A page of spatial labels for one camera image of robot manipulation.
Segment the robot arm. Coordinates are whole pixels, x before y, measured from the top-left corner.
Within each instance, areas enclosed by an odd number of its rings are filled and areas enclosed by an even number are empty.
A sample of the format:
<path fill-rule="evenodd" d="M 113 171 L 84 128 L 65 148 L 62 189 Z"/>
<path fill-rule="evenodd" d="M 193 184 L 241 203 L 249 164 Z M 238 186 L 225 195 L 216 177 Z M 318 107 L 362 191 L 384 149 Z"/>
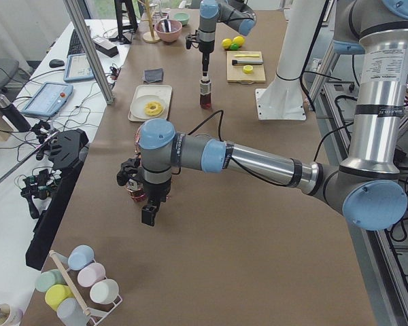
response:
<path fill-rule="evenodd" d="M 214 51 L 216 25 L 221 22 L 247 36 L 256 25 L 256 14 L 246 1 L 204 0 L 199 8 L 199 28 L 197 41 L 202 53 L 202 72 L 205 81 L 208 80 L 209 57 Z"/>
<path fill-rule="evenodd" d="M 141 220 L 154 225 L 171 188 L 173 168 L 243 172 L 277 187 L 300 189 L 368 231 L 391 230 L 408 219 L 408 190 L 394 164 L 408 78 L 408 1 L 344 1 L 337 41 L 364 49 L 361 85 L 347 157 L 338 166 L 302 163 L 222 139 L 176 132 L 162 119 L 140 130 L 139 175 L 147 194 Z"/>

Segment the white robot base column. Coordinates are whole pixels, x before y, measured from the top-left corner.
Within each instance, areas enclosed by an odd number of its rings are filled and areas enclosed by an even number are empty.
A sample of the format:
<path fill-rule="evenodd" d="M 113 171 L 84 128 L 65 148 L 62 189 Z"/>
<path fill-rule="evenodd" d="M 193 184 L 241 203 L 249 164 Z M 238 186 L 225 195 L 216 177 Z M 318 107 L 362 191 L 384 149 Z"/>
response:
<path fill-rule="evenodd" d="M 301 75 L 316 30 L 322 26 L 327 6 L 327 1 L 293 2 L 275 79 L 267 88 L 256 90 L 258 119 L 306 119 Z"/>

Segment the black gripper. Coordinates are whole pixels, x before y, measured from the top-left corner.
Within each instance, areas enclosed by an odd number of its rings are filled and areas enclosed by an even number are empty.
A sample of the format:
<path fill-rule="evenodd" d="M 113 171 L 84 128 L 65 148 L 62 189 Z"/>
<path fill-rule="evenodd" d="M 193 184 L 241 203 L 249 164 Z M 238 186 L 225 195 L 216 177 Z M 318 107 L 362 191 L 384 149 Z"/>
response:
<path fill-rule="evenodd" d="M 202 77 L 208 76 L 210 53 L 202 53 Z"/>
<path fill-rule="evenodd" d="M 154 226 L 160 204 L 161 202 L 166 202 L 171 190 L 171 182 L 165 181 L 164 183 L 155 184 L 144 181 L 143 190 L 148 201 L 141 209 L 141 222 L 149 226 Z"/>

